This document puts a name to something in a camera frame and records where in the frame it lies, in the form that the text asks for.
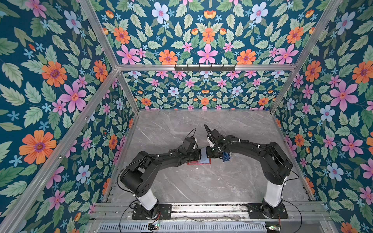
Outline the red leather card holder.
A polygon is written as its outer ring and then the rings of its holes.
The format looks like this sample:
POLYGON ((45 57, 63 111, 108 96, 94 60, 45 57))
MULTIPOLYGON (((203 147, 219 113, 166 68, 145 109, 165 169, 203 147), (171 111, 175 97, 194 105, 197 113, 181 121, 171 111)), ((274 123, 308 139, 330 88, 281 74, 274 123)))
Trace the red leather card holder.
POLYGON ((202 158, 200 160, 187 162, 187 165, 208 165, 211 164, 210 158, 202 158))

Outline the blue VIP card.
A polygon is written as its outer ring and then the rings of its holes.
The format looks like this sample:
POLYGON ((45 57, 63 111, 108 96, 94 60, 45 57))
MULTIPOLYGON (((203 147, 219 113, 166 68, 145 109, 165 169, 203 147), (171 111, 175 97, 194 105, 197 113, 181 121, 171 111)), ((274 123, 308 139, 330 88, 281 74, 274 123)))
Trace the blue VIP card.
POLYGON ((201 151, 200 164, 211 164, 211 160, 208 158, 205 150, 201 151))

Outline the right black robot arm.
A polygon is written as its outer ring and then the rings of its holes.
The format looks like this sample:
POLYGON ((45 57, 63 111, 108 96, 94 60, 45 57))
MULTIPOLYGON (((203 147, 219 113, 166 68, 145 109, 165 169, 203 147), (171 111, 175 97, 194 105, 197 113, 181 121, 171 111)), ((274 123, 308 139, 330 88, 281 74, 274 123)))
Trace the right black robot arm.
POLYGON ((206 124, 209 146, 208 158, 227 160, 231 153, 240 154, 260 163, 262 173, 267 179, 266 194, 259 212, 266 218, 279 214, 283 204, 283 189, 292 172, 293 164, 276 142, 269 144, 254 143, 233 135, 223 136, 217 130, 211 130, 206 124))

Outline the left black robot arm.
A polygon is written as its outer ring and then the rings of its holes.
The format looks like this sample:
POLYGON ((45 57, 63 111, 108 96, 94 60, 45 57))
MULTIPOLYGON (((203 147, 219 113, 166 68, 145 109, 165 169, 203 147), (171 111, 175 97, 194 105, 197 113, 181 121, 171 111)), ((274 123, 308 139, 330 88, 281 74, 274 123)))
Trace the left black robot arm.
POLYGON ((159 200, 151 190, 158 173, 164 169, 176 168, 188 162, 198 161, 201 151, 195 137, 184 139, 182 145, 170 149, 167 153, 150 154, 141 151, 124 168, 119 176, 125 188, 140 202, 141 211, 148 219, 158 217, 160 213, 159 200))

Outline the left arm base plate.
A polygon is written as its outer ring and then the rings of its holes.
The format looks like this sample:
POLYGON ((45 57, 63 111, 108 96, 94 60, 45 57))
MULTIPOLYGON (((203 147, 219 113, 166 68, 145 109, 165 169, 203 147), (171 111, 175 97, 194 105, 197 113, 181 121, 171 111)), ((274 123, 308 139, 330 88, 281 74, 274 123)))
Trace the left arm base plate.
POLYGON ((146 210, 142 205, 136 204, 132 220, 169 220, 172 214, 171 204, 156 204, 153 209, 146 210))

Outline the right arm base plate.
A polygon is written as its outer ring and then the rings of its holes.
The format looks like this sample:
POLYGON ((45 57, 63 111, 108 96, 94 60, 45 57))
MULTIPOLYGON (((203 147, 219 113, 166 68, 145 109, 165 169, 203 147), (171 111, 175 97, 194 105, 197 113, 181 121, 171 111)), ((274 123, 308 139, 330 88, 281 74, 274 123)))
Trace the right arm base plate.
POLYGON ((250 219, 288 219, 288 213, 285 205, 281 203, 278 207, 271 207, 262 203, 248 203, 245 205, 248 208, 250 219))

